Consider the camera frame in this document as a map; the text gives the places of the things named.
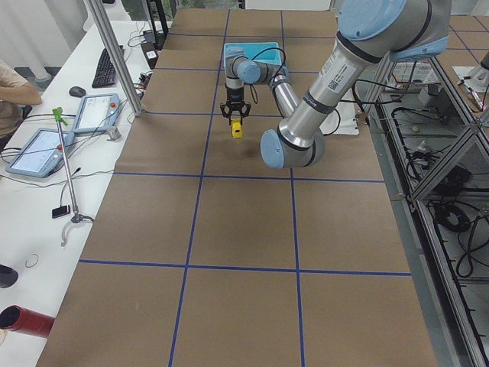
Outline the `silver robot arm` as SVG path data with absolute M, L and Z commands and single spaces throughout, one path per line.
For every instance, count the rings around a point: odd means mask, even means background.
M 283 65 L 260 62 L 243 44 L 224 46 L 223 67 L 229 117 L 242 117 L 246 84 L 267 84 L 283 119 L 261 136 L 263 162 L 271 168 L 308 167 L 325 151 L 320 126 L 366 67 L 391 61 L 418 61 L 442 53 L 449 40 L 450 1 L 345 1 L 338 14 L 333 51 L 314 83 L 298 98 Z

